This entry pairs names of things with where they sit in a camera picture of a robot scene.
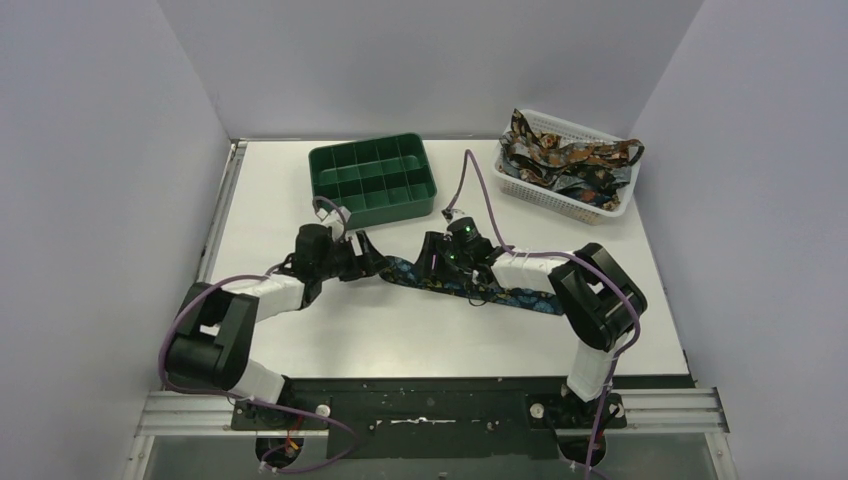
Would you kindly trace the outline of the green compartment tray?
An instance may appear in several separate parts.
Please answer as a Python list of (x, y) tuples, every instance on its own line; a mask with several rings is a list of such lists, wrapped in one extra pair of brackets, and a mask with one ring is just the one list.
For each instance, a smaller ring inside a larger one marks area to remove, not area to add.
[(312, 192), (350, 212), (351, 230), (429, 215), (437, 194), (423, 139), (404, 133), (318, 147)]

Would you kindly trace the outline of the blue patterned tie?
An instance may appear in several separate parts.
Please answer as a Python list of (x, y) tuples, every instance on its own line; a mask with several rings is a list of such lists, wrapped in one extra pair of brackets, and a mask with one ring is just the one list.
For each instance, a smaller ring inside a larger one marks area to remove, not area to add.
[(497, 304), (520, 308), (538, 313), (563, 316), (565, 311), (554, 294), (529, 289), (503, 289), (456, 281), (431, 280), (420, 276), (414, 265), (405, 259), (388, 256), (389, 267), (379, 273), (379, 277), (394, 285), (413, 288), (432, 293), (462, 297), (475, 307), (484, 304)]

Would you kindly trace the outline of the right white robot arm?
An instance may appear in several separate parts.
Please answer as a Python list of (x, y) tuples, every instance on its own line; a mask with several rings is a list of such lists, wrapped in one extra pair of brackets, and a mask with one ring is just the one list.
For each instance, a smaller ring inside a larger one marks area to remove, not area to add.
[(613, 363), (636, 337), (645, 295), (607, 250), (589, 243), (572, 252), (527, 252), (494, 245), (474, 220), (428, 232), (403, 279), (420, 289), (462, 295), (566, 318), (578, 338), (566, 390), (594, 401), (610, 383)]

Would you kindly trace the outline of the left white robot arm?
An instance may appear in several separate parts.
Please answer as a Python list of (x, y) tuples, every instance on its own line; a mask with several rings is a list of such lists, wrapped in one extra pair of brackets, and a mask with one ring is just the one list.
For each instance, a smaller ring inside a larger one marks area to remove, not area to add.
[(355, 281), (388, 266), (364, 232), (348, 238), (329, 226), (302, 226), (293, 252), (266, 273), (189, 288), (158, 354), (162, 383), (183, 394), (257, 402), (260, 421), (287, 427), (296, 414), (294, 399), (284, 395), (287, 377), (250, 358), (256, 324), (309, 307), (327, 280)]

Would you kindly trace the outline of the white plastic basket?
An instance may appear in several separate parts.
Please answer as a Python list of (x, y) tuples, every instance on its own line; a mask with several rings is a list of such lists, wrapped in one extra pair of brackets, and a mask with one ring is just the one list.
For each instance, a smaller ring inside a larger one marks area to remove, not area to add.
[(630, 204), (645, 145), (530, 109), (499, 138), (493, 173), (502, 192), (588, 225)]

